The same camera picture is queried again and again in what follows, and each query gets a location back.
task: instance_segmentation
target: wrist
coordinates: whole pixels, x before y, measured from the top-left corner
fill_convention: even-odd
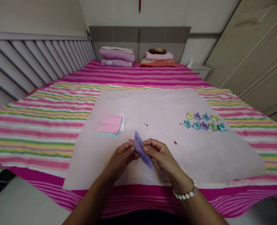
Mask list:
[[[115,183],[115,178],[114,178],[114,175],[111,174],[110,172],[104,170],[101,175],[99,176],[99,178],[103,181],[103,182],[106,182],[108,183],[109,185],[114,185]]]
[[[169,177],[173,190],[177,194],[184,194],[190,192],[194,188],[194,184],[191,178],[185,174],[182,170]]]

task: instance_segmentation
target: light pink paper sheet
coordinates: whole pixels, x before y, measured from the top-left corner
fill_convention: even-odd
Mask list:
[[[201,116],[205,113],[209,116],[217,114],[189,88],[103,91],[77,139],[63,188],[88,189],[103,171],[115,149],[133,139],[135,130],[143,140],[154,138],[166,143],[184,172],[199,183],[265,174],[266,166],[261,157],[223,119],[219,123],[224,122],[228,132],[196,131],[183,125],[189,112],[199,112]],[[102,118],[122,113],[124,131],[117,139],[94,134]],[[191,120],[192,124],[196,122],[196,119]],[[131,162],[115,185],[170,185],[154,160],[153,165],[155,171],[142,160]]]
[[[110,115],[100,122],[95,132],[119,133],[122,124],[122,119],[122,115]]]

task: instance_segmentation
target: mattress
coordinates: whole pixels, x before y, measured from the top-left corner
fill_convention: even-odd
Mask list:
[[[193,88],[263,158],[261,177],[202,184],[201,192],[225,217],[236,217],[261,199],[277,195],[277,123],[256,111],[230,90],[217,89],[186,66],[102,67],[92,61],[26,98],[0,107],[0,167],[8,168],[73,210],[85,191],[63,190],[73,148],[102,90]],[[109,218],[140,209],[181,214],[171,187],[114,187],[104,209]]]

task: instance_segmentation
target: gray headboard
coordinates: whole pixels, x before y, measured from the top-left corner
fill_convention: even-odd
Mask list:
[[[180,62],[191,27],[89,27],[96,57],[102,46],[132,48],[135,61],[141,61],[150,48],[164,48]]]

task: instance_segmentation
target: orange cushion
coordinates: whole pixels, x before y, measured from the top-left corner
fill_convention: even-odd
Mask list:
[[[145,58],[139,63],[139,65],[146,66],[146,67],[164,67],[164,66],[179,67],[179,65],[173,60],[151,61]]]

